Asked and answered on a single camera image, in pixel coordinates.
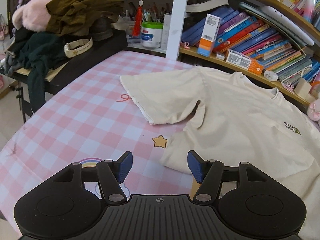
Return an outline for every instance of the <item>white shelf support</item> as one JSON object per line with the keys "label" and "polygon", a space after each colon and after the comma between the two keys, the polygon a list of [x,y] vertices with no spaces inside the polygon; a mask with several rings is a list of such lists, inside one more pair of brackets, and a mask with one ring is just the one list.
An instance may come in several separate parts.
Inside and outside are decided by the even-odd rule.
{"label": "white shelf support", "polygon": [[188,0],[173,0],[166,58],[177,60]]}

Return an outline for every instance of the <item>t-shirt sleeve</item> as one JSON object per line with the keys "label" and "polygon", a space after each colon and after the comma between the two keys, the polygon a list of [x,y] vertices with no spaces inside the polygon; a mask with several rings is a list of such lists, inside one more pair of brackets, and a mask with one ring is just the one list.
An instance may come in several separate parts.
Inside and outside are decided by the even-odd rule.
{"label": "t-shirt sleeve", "polygon": [[197,68],[121,76],[121,84],[150,124],[184,120],[203,100]]}

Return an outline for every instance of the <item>wall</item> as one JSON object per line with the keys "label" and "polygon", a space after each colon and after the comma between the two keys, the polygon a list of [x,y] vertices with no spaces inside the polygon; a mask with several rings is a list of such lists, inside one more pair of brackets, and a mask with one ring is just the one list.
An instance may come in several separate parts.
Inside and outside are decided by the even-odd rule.
{"label": "wall", "polygon": [[8,24],[8,14],[7,14],[7,0],[0,0],[0,13],[4,17],[4,21]]}

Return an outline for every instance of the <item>yellow star print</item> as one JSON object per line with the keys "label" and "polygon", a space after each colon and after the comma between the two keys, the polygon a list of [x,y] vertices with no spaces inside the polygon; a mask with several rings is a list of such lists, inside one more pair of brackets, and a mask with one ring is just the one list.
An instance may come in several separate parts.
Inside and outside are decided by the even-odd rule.
{"label": "yellow star print", "polygon": [[167,139],[165,139],[162,135],[159,135],[158,137],[152,138],[155,145],[154,147],[162,147],[165,148],[167,146]]}

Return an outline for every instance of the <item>blue gripper pad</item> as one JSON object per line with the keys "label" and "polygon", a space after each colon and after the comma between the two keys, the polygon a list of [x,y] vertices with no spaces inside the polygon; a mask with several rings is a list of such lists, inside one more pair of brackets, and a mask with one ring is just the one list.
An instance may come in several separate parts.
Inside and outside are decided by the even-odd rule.
{"label": "blue gripper pad", "polygon": [[196,182],[202,183],[204,180],[205,174],[203,173],[203,166],[202,164],[196,159],[196,157],[191,153],[188,152],[188,167],[192,172],[193,177],[195,178]]}
{"label": "blue gripper pad", "polygon": [[119,171],[115,175],[116,180],[119,184],[124,182],[124,179],[127,177],[129,171],[132,168],[133,155],[132,152],[125,152],[118,160],[119,161]]}

